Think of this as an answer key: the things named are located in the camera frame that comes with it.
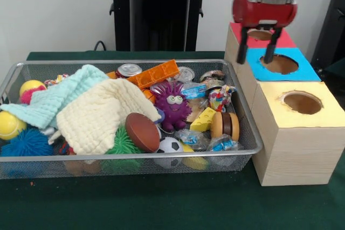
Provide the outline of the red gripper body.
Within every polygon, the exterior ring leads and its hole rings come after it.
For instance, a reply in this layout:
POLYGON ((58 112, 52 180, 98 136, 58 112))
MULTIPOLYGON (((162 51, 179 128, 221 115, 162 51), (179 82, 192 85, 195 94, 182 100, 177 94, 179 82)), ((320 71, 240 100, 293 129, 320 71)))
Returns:
POLYGON ((243 27, 287 27, 295 18, 295 0, 233 0, 233 20, 243 27))

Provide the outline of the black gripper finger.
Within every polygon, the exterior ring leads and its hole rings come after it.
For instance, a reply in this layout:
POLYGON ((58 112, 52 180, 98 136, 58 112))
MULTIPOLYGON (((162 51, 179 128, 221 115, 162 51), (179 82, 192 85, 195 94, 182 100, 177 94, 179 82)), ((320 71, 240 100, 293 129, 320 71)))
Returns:
POLYGON ((246 60, 248 28, 242 27, 240 33, 240 43, 237 54, 237 63, 243 65, 246 60))
POLYGON ((281 36, 282 28, 276 28, 271 36, 270 43, 268 44, 264 56, 264 63, 269 64, 273 60, 274 51, 277 45, 277 41, 281 36))

